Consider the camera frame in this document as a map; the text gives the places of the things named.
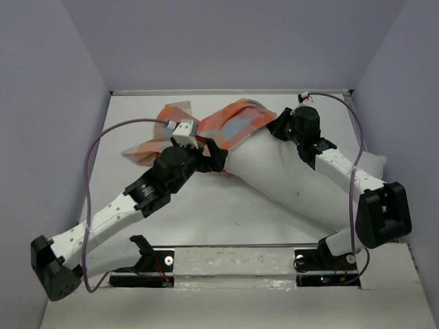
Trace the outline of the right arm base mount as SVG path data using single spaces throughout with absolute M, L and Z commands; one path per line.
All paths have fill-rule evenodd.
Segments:
M 298 288 L 361 287 L 355 255 L 348 252 L 334 256 L 321 241 L 299 244 L 292 265 Z

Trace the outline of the orange blue checked pillowcase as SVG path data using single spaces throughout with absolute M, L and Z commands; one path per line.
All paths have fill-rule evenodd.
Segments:
M 165 106 L 157 116 L 154 138 L 123 151 L 122 155 L 138 165 L 149 166 L 146 178 L 189 178 L 190 175 L 183 174 L 186 158 L 184 147 L 171 137 L 171 130 L 167 128 L 169 121 L 179 123 L 182 119 L 191 119 L 197 122 L 198 149 L 202 150 L 204 156 L 209 156 L 207 138 L 212 138 L 221 149 L 229 151 L 275 118 L 274 112 L 250 99 L 240 99 L 201 121 L 191 115 L 189 102 L 171 104 Z

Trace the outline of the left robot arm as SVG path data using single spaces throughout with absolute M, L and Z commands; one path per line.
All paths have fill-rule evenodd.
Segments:
M 50 239 L 36 237 L 30 244 L 31 266 L 49 300 L 56 302 L 74 292 L 91 276 L 86 265 L 89 252 L 166 206 L 196 171 L 223 171 L 228 151 L 211 138 L 206 145 L 207 156 L 201 147 L 172 141 L 150 169 L 92 219 Z

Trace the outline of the white pillow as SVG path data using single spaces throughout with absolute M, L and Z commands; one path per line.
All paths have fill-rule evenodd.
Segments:
M 295 144 L 274 138 L 265 128 L 229 150 L 224 170 L 329 229 L 349 227 L 348 193 L 304 163 Z

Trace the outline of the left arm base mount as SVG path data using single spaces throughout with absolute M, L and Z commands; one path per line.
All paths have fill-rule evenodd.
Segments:
M 140 257 L 134 266 L 113 271 L 109 285 L 115 288 L 172 289 L 175 250 L 154 248 L 141 235 L 131 236 L 130 241 L 138 247 Z

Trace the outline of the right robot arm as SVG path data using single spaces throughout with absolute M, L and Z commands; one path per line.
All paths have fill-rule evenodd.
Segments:
M 275 138 L 293 142 L 304 163 L 348 194 L 349 227 L 320 240 L 316 261 L 322 268 L 334 267 L 342 255 L 375 249 L 412 232 L 404 186 L 375 178 L 348 160 L 321 136 L 315 108 L 286 108 L 267 128 Z

